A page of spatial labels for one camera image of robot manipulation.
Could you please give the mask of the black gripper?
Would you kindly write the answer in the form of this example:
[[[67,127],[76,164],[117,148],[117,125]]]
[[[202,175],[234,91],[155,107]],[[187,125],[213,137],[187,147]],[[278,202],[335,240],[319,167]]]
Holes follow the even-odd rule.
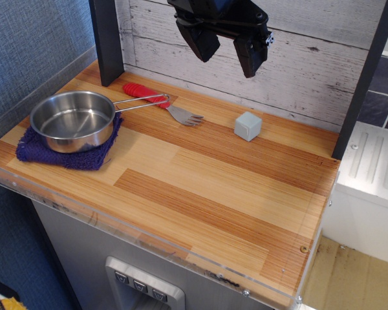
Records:
[[[168,1],[176,13],[180,34],[204,63],[220,47],[217,36],[234,39],[233,44],[245,78],[255,76],[267,60],[274,42],[267,28],[268,14],[253,1]]]

